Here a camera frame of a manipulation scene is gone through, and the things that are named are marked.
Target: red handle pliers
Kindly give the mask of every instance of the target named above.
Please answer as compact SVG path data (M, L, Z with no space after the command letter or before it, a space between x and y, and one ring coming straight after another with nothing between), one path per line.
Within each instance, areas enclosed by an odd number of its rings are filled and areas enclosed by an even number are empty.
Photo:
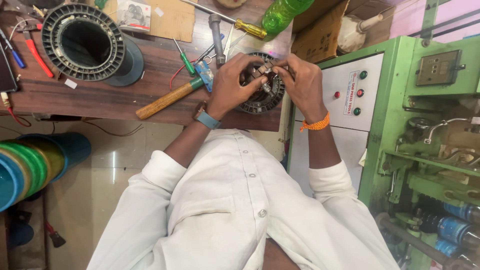
M17 16L17 21L19 22L19 25L16 31L23 32L25 36L25 42L27 43L28 48L35 57L35 60L42 67L43 71L45 71L47 76L53 78L53 73L50 71L50 69L48 69L47 65L45 65L45 62L43 62L42 58L40 58L40 55L35 48L35 44L33 43L32 36L30 35L30 31L42 29L42 24L29 25L28 21L25 21L25 19L19 16Z

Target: green plastic bottle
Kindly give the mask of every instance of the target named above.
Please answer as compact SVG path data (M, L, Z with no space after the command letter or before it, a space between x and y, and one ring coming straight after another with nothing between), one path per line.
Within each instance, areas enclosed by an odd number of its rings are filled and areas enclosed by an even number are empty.
M276 0L265 11L262 25L269 36L285 30L293 17L307 10L314 0Z

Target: pink wall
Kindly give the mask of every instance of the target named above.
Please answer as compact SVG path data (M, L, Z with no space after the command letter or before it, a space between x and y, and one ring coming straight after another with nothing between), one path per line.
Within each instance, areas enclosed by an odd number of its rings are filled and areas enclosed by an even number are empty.
M398 0L387 0L392 4L398 2ZM425 12L426 0L411 0L409 2L400 4L396 8L396 14L393 17L392 27L390 28L390 38L396 36L408 36L421 30L423 21L423 13ZM442 23L444 21L461 16L465 13L480 9L480 0L451 0L438 7L437 18L435 24ZM452 27L463 25L465 23L480 19L480 14L474 15L467 19L452 23L450 25L440 27L434 30L434 33L439 33ZM462 28L449 34L445 34L439 37L435 37L433 40L439 42L450 42L460 40L463 37L480 34L480 24L472 25Z

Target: stacked plastic tubs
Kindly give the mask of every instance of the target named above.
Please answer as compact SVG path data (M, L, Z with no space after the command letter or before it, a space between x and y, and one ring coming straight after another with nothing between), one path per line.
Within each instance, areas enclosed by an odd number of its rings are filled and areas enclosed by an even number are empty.
M0 141L0 212L61 178L91 151L88 139L76 132Z

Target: wristwatch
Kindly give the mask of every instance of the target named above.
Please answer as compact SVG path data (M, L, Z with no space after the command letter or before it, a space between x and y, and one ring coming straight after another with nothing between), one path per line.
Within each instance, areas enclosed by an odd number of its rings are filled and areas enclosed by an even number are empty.
M211 129L218 128L218 126L220 126L220 121L217 121L213 119L210 115L208 115L205 112L206 108L207 108L206 101L202 101L198 103L197 107L195 108L195 111L193 112L193 118L201 122L208 128L211 128Z

